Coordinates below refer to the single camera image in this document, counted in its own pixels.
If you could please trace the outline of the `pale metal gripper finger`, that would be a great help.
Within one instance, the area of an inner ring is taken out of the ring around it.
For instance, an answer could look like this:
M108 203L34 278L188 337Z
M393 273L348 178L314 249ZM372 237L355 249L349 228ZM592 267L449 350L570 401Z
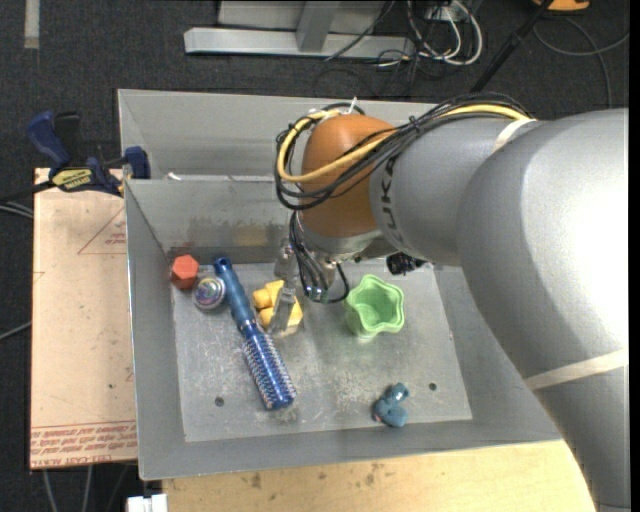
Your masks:
M283 287L278 294L270 322L271 333L282 333L287 330L289 320L296 304L295 290Z
M288 239L280 242L278 256L274 265L274 275L281 280L294 280L298 272L294 247Z

